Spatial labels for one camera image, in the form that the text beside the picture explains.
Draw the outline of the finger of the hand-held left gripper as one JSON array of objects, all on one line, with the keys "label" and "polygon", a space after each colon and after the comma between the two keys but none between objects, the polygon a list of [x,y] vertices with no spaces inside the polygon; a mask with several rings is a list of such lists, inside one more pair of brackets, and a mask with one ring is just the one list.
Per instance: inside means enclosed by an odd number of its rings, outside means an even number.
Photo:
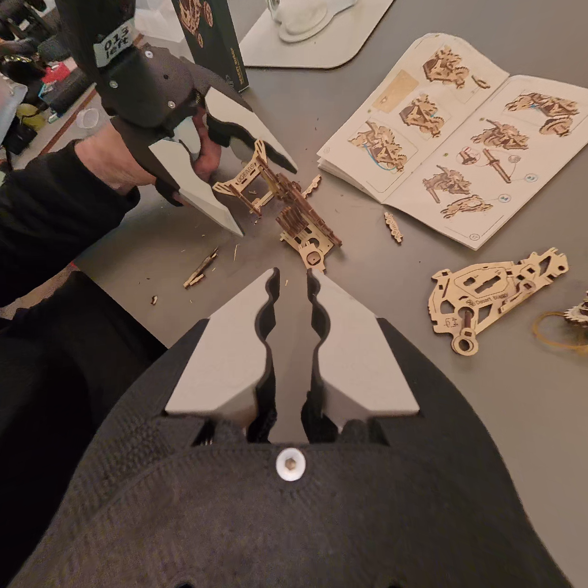
[{"label": "finger of the hand-held left gripper", "polygon": [[201,140],[191,116],[173,129],[171,138],[159,139],[149,150],[166,172],[167,183],[177,187],[184,201],[232,234],[243,237],[229,209],[217,200],[210,185],[194,171],[193,158],[200,154]]},{"label": "finger of the hand-held left gripper", "polygon": [[204,95],[204,103],[209,128],[223,138],[222,145],[229,146],[231,139],[235,138],[254,149],[256,141],[263,141],[266,154],[273,163],[290,173],[298,172],[290,154],[248,107],[213,87]]}]

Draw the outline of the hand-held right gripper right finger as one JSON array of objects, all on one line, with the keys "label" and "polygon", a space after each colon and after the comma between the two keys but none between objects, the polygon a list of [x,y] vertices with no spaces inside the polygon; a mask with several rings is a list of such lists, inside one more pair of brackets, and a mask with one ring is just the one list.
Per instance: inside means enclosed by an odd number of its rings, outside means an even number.
[{"label": "hand-held right gripper right finger", "polygon": [[414,416],[420,407],[378,317],[318,270],[307,270],[319,336],[301,411],[309,442],[333,442],[353,420]]}]

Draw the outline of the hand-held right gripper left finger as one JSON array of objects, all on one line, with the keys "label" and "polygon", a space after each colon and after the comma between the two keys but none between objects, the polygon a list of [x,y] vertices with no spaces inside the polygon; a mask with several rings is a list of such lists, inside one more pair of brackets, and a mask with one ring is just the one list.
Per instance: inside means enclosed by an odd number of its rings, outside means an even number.
[{"label": "hand-held right gripper left finger", "polygon": [[213,313],[169,398],[168,415],[230,420],[267,442],[277,419],[267,337],[276,326],[280,270],[271,268]]}]

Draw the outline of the partly built wooden model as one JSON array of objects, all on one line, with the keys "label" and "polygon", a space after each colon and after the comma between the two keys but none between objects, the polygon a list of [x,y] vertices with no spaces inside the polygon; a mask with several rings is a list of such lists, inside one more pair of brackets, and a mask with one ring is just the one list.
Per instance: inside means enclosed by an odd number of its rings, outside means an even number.
[{"label": "partly built wooden model", "polygon": [[[250,184],[262,177],[268,186],[267,193],[253,201],[246,193]],[[282,173],[275,173],[268,164],[265,143],[256,141],[252,158],[233,179],[217,182],[213,186],[217,193],[234,196],[246,204],[250,213],[261,217],[262,207],[276,198],[283,203],[283,209],[276,217],[282,228],[280,240],[288,243],[300,254],[306,269],[324,273],[325,257],[334,248],[341,247],[342,241],[328,227],[323,218],[313,209],[297,182]]]}]

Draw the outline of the person's left forearm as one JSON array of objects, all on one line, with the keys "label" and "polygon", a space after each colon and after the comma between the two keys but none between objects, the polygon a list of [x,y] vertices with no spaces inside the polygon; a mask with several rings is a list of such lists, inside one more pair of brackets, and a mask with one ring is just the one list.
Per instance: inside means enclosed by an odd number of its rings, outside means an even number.
[{"label": "person's left forearm", "polygon": [[46,283],[116,228],[140,200],[119,195],[72,141],[8,173],[1,185],[1,307]]}]

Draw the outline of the dark green model box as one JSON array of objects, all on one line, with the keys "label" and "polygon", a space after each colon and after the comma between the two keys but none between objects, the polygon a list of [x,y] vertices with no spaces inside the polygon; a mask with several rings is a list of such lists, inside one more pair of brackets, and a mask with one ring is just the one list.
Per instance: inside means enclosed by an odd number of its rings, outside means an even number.
[{"label": "dark green model box", "polygon": [[249,87],[227,1],[172,1],[194,62],[242,92]]}]

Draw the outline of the wooden model side plate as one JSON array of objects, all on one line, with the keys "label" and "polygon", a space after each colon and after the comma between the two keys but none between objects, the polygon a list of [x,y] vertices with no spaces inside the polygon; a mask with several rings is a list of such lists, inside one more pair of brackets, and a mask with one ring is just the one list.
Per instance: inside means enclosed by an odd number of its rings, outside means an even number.
[{"label": "wooden model side plate", "polygon": [[451,335],[454,353],[473,356],[482,331],[568,271],[567,256],[554,247],[518,262],[440,270],[432,276],[435,286],[428,300],[433,330]]}]

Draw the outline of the person's left hand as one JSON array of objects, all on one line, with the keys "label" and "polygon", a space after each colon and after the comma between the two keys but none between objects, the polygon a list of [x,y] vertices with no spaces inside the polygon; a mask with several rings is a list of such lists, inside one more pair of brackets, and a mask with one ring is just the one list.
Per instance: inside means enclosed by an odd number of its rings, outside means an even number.
[{"label": "person's left hand", "polygon": [[[219,167],[222,148],[211,140],[204,115],[205,110],[199,107],[198,113],[192,118],[201,141],[194,171],[201,180],[207,182]],[[126,195],[136,187],[156,183],[156,178],[133,158],[111,122],[95,135],[76,143],[75,153],[91,173],[120,195]]]}]

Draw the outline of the dark wooden sprue scrap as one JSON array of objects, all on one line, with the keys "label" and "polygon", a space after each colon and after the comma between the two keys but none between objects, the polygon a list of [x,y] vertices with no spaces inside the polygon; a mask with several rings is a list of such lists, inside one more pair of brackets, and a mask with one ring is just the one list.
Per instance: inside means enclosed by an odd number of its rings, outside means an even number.
[{"label": "dark wooden sprue scrap", "polygon": [[218,254],[218,247],[216,247],[197,267],[197,269],[189,276],[188,280],[186,280],[183,284],[184,289],[188,289],[191,286],[195,285],[199,281],[201,281],[205,276],[204,272],[210,265],[213,263],[215,258]]}]

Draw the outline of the yellow rubber band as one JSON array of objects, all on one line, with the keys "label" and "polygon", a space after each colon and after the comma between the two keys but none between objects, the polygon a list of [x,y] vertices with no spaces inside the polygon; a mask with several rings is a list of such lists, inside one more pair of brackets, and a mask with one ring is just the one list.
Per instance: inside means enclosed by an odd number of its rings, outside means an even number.
[{"label": "yellow rubber band", "polygon": [[580,355],[580,356],[587,356],[587,343],[563,343],[563,342],[558,342],[558,341],[554,341],[552,339],[549,339],[547,336],[545,336],[544,334],[542,334],[541,330],[540,330],[540,325],[548,318],[563,318],[566,322],[568,322],[568,324],[571,325],[575,325],[578,326],[578,324],[573,323],[573,322],[569,322],[567,320],[566,317],[566,313],[562,312],[562,311],[548,311],[548,312],[543,312],[542,314],[540,314],[534,321],[532,324],[532,334],[533,336],[542,344],[547,345],[550,348],[554,348],[554,349],[558,349],[558,350],[565,350],[565,351],[571,351],[571,352],[575,352],[576,354]]}]

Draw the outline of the wooden gear assembly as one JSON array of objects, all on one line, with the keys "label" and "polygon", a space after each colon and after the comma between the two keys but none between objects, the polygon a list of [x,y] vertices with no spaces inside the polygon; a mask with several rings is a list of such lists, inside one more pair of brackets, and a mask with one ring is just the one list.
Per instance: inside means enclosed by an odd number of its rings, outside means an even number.
[{"label": "wooden gear assembly", "polygon": [[587,315],[588,315],[588,291],[586,290],[586,294],[581,303],[575,305],[564,312],[564,319],[568,323],[579,326],[582,328],[587,328]]}]

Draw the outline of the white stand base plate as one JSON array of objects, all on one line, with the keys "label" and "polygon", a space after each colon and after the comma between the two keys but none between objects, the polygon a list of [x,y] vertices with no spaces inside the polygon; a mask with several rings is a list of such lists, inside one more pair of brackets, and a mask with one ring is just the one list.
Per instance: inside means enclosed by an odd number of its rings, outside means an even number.
[{"label": "white stand base plate", "polygon": [[239,42],[247,68],[331,70],[349,62],[364,46],[392,1],[355,1],[336,12],[328,7],[313,30],[294,35],[279,22],[279,1],[267,7]]}]

